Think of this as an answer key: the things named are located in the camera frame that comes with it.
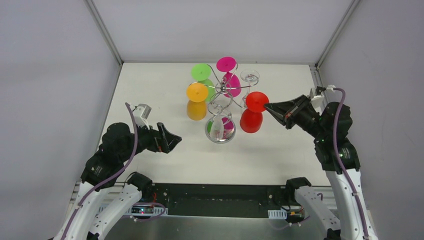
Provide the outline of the red wine glass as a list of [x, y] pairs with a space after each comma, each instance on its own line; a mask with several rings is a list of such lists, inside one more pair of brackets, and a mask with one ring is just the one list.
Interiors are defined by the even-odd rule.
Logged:
[[247, 108], [243, 111], [239, 124], [244, 132], [253, 134], [262, 126], [263, 112], [266, 110], [264, 105], [269, 103], [269, 98], [263, 92], [254, 91], [247, 95], [245, 103]]

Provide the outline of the chrome wine glass rack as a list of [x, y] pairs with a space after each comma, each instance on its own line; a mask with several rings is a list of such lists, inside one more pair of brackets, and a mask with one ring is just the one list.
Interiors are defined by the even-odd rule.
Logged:
[[212, 114], [207, 120], [204, 131], [206, 137], [214, 144], [230, 142], [236, 135], [236, 124], [230, 110], [232, 105], [246, 110], [246, 98], [251, 87], [260, 81], [260, 74], [254, 69], [245, 69], [239, 75], [236, 72], [239, 64], [235, 63], [235, 69], [218, 78], [213, 67], [207, 63], [199, 63], [191, 69], [192, 77], [208, 89], [214, 90], [206, 103], [206, 110]]

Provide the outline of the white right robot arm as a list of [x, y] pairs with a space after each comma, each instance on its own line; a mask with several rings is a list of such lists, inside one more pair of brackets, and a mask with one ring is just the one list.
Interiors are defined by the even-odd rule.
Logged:
[[344, 100], [328, 103], [321, 114], [305, 95], [266, 103], [264, 108], [286, 129], [297, 125], [314, 138], [315, 155], [329, 180], [338, 215], [331, 212], [304, 177], [287, 181], [284, 200], [290, 205], [302, 205], [325, 240], [378, 239], [362, 193], [358, 152], [347, 138], [353, 120]]

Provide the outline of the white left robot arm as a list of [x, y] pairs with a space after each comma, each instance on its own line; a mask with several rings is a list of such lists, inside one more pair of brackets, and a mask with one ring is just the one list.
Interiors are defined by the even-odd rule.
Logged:
[[168, 154], [182, 141], [181, 136], [170, 133], [161, 122], [157, 123], [158, 129], [145, 124], [133, 126], [135, 132], [123, 122], [107, 128], [97, 152], [85, 164], [71, 212], [54, 239], [103, 240], [132, 205], [152, 198], [153, 181], [135, 172], [118, 197], [105, 210], [98, 212], [135, 155], [144, 150]]

